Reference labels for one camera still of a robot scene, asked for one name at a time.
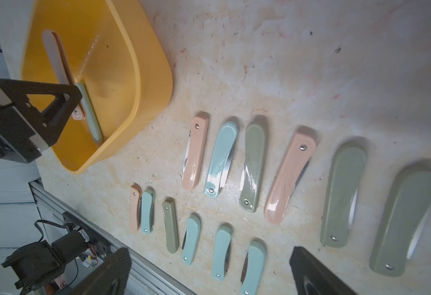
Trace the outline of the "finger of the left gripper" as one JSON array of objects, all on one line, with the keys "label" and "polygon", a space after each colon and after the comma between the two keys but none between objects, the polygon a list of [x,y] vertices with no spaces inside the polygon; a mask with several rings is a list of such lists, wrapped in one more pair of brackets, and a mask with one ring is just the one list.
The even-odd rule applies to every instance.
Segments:
[{"label": "finger of the left gripper", "polygon": [[80,103],[82,97],[54,97],[54,100],[41,112],[43,131],[40,135],[49,147],[58,141],[69,117]]},{"label": "finger of the left gripper", "polygon": [[2,79],[1,89],[11,98],[11,101],[21,104],[32,104],[29,95],[51,95],[54,100],[46,109],[55,110],[73,110],[83,97],[77,86],[67,84]]}]

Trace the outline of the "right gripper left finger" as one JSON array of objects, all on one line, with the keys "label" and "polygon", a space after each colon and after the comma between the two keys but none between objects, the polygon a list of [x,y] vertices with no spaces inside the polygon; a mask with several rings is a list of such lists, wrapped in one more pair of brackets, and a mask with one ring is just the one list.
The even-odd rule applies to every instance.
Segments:
[{"label": "right gripper left finger", "polygon": [[70,295],[123,295],[131,267],[129,250],[120,248],[71,290]]}]

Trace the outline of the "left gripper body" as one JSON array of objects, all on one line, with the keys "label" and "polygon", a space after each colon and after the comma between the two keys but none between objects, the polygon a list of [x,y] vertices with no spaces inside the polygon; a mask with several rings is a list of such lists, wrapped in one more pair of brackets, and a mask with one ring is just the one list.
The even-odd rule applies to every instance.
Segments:
[{"label": "left gripper body", "polygon": [[49,148],[39,131],[42,125],[33,126],[39,113],[32,106],[21,81],[0,79],[0,159],[31,163]]}]

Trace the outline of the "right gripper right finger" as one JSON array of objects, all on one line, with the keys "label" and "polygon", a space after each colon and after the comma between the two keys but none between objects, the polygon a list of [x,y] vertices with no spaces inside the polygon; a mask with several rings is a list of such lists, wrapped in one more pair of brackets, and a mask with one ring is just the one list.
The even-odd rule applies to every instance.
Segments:
[{"label": "right gripper right finger", "polygon": [[299,295],[356,295],[304,247],[294,247],[289,264]]}]

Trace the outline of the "teal folding fruit knife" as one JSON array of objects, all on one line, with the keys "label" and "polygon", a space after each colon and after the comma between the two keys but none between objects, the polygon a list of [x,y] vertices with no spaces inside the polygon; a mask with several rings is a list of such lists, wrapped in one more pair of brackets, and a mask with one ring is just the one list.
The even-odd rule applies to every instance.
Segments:
[{"label": "teal folding fruit knife", "polygon": [[141,231],[145,235],[150,235],[153,226],[153,204],[155,200],[155,192],[148,188],[141,198],[140,223]]}]

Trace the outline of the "pink folding fruit knife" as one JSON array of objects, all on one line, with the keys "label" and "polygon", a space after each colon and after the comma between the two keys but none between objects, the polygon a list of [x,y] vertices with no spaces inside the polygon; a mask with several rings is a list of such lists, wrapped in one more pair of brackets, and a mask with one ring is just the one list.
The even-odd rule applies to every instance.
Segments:
[{"label": "pink folding fruit knife", "polygon": [[208,135],[209,119],[196,116],[190,125],[190,136],[183,161],[182,186],[193,190],[199,181],[200,171]]}]

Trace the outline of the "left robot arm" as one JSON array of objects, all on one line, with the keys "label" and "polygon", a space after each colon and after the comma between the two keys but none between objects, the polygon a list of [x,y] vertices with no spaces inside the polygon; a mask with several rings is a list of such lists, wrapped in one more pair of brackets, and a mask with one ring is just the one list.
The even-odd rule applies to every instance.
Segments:
[{"label": "left robot arm", "polygon": [[[76,86],[0,79],[0,159],[39,158],[58,142],[82,97]],[[52,244],[41,238],[7,257],[0,276],[14,279],[14,293],[26,295],[62,275],[87,247],[76,231]]]}]

